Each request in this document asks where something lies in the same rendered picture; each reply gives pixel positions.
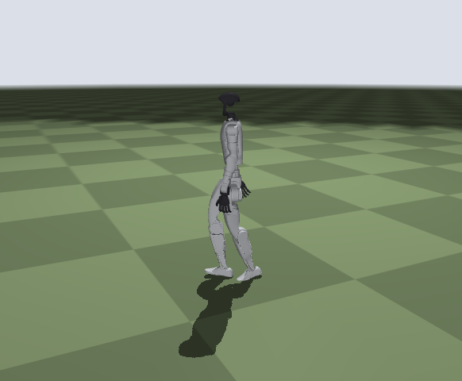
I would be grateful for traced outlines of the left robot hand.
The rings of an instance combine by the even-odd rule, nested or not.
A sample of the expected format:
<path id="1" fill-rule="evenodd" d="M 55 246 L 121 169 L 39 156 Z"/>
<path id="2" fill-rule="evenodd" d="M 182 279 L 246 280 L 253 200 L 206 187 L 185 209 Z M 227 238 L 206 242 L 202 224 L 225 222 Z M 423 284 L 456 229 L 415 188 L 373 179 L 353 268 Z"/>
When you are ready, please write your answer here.
<path id="1" fill-rule="evenodd" d="M 217 200 L 216 206 L 218 206 L 218 203 L 219 203 L 219 211 L 220 212 L 228 213 L 228 211 L 229 211 L 231 213 L 232 211 L 230 211 L 230 208 L 229 208 L 229 198 L 228 198 L 229 187 L 227 188 L 227 194 L 226 193 L 221 193 L 221 190 L 220 190 L 220 194 L 221 194 L 221 196 Z M 225 211 L 224 211 L 224 206 L 225 206 Z M 227 211 L 227 208 L 228 208 L 228 211 Z"/>

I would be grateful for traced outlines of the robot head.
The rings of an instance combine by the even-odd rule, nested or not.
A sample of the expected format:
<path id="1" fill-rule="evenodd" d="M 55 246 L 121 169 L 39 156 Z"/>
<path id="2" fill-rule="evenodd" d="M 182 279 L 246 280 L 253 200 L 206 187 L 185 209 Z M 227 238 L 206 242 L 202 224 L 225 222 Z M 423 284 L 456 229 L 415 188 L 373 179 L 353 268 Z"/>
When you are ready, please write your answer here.
<path id="1" fill-rule="evenodd" d="M 226 92 L 218 97 L 218 99 L 223 103 L 223 116 L 232 118 L 234 121 L 239 121 L 233 112 L 226 112 L 226 106 L 232 106 L 235 102 L 239 102 L 240 98 L 236 93 Z M 227 121 L 229 121 L 227 119 Z M 230 120 L 231 121 L 231 120 Z"/>

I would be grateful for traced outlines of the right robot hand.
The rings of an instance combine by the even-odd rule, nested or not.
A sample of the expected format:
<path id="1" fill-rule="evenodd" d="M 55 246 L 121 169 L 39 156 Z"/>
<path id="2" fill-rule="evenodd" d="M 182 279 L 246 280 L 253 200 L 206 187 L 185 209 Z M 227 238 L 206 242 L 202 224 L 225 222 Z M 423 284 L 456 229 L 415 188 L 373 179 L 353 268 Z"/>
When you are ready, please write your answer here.
<path id="1" fill-rule="evenodd" d="M 245 188 L 246 190 L 245 190 L 244 188 Z M 242 190 L 242 189 L 243 189 L 243 190 Z M 248 190 L 248 188 L 245 186 L 245 184 L 244 184 L 244 182 L 243 182 L 242 180 L 241 180 L 241 190 L 242 190 L 242 194 L 243 194 L 245 197 L 247 197 L 247 196 L 244 194 L 244 192 L 245 192 L 247 195 L 249 195 L 248 193 L 251 193 L 251 191 Z M 244 191 L 244 192 L 243 192 L 243 191 Z M 246 191 L 247 191 L 248 193 L 247 193 Z M 242 198 L 243 198 L 243 196 L 242 196 Z"/>

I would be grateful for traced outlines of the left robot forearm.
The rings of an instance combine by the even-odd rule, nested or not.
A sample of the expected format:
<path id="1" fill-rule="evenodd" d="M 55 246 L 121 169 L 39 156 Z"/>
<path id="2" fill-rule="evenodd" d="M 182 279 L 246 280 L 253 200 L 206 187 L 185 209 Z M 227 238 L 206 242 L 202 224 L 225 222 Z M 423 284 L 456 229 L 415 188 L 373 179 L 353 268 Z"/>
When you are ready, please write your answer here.
<path id="1" fill-rule="evenodd" d="M 221 193 L 227 194 L 227 188 L 231 184 L 231 178 L 236 168 L 236 159 L 233 156 L 229 156 L 226 160 L 226 167 L 224 167 L 223 178 L 221 179 Z"/>

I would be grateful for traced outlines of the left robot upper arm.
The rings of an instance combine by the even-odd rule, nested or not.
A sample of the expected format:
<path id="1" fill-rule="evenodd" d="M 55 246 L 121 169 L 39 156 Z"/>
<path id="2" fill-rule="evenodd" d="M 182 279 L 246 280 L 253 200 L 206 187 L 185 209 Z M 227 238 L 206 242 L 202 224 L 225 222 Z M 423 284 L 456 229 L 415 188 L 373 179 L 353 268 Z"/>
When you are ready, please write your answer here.
<path id="1" fill-rule="evenodd" d="M 225 135 L 227 137 L 227 148 L 229 155 L 225 157 L 225 163 L 229 156 L 233 156 L 237 162 L 237 138 L 238 138 L 238 127 L 236 124 L 229 124 L 225 128 Z"/>

